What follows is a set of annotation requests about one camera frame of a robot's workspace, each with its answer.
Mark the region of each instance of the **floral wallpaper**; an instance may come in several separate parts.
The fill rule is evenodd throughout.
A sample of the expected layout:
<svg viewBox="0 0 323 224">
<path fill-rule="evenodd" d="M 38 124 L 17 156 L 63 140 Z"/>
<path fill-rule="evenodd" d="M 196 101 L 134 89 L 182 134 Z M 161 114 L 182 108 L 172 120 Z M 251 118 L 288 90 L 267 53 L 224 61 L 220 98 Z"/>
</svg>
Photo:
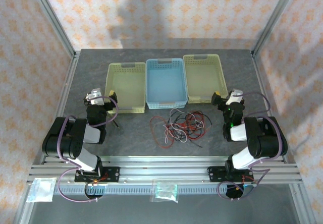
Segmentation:
<svg viewBox="0 0 323 224">
<path fill-rule="evenodd" d="M 252 49 L 278 0 L 49 0 L 75 50 Z"/>
<path fill-rule="evenodd" d="M 37 0 L 0 0 L 0 223 L 12 223 L 70 58 Z"/>
<path fill-rule="evenodd" d="M 323 0 L 290 0 L 259 59 L 274 115 L 323 223 Z"/>
</svg>

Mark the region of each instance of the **small plastic bag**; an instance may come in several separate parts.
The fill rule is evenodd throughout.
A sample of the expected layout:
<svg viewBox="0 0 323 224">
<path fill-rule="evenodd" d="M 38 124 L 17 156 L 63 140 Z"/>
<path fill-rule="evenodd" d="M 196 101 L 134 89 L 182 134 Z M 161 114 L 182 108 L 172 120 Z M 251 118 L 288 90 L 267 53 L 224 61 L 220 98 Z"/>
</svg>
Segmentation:
<svg viewBox="0 0 323 224">
<path fill-rule="evenodd" d="M 52 202 L 56 178 L 35 178 L 26 202 Z"/>
<path fill-rule="evenodd" d="M 154 181 L 150 201 L 174 201 L 178 203 L 178 185 L 173 182 Z"/>
</svg>

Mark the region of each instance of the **yellow basket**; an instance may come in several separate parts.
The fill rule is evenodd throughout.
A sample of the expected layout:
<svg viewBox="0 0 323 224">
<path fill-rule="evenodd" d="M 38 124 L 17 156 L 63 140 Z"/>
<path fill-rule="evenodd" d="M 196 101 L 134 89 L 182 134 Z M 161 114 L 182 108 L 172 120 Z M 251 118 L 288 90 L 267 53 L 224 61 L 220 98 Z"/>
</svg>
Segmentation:
<svg viewBox="0 0 323 224">
<path fill-rule="evenodd" d="M 105 93 L 117 94 L 119 113 L 144 113 L 146 106 L 146 63 L 112 63 L 107 71 Z M 108 111 L 115 114 L 116 109 Z"/>
<path fill-rule="evenodd" d="M 228 96 L 220 57 L 217 54 L 184 55 L 188 103 L 210 103 L 214 92 Z"/>
</svg>

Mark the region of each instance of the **tangled wires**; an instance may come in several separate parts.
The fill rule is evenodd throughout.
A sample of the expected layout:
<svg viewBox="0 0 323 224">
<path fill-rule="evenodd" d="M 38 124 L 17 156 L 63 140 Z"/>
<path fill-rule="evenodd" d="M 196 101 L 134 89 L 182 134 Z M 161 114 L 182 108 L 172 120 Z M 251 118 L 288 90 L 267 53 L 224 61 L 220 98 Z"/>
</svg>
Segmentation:
<svg viewBox="0 0 323 224">
<path fill-rule="evenodd" d="M 209 121 L 210 125 L 206 127 L 205 118 Z M 165 127 L 165 145 L 160 145 L 160 143 L 157 141 L 155 134 L 154 134 L 154 128 L 152 127 L 152 121 L 154 119 L 160 119 L 164 122 Z M 201 139 L 210 129 L 212 126 L 212 122 L 210 118 L 203 114 L 202 111 L 192 111 L 190 113 L 183 112 L 179 109 L 171 109 L 170 111 L 170 117 L 168 121 L 160 116 L 155 116 L 151 118 L 150 120 L 150 128 L 152 135 L 154 137 L 155 142 L 160 148 L 167 149 L 170 148 L 174 141 L 178 142 L 187 142 L 187 140 L 191 141 L 193 144 L 197 145 L 198 147 L 201 147 L 200 145 L 194 143 L 194 140 Z"/>
</svg>

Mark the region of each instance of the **black mounting plate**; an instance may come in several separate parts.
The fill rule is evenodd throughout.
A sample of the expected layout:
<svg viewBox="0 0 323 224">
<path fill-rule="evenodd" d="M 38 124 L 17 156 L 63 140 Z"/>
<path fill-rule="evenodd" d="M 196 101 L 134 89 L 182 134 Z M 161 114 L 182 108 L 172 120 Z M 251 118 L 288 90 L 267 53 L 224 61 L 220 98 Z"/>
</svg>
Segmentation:
<svg viewBox="0 0 323 224">
<path fill-rule="evenodd" d="M 208 176 L 210 182 L 222 182 L 222 181 L 231 181 L 231 182 L 242 182 L 243 176 L 253 178 L 253 173 L 250 170 L 236 170 L 230 172 L 230 176 L 227 177 L 227 171 L 224 166 L 211 166 L 207 168 Z M 245 178 L 244 182 L 252 182 L 251 179 Z"/>
<path fill-rule="evenodd" d="M 100 180 L 100 183 L 119 182 L 120 167 L 102 167 L 101 172 L 101 176 L 107 174 L 108 178 L 105 180 Z M 82 175 L 79 170 L 76 170 L 74 182 L 90 183 L 93 181 L 93 179 L 98 178 L 99 177 Z"/>
</svg>

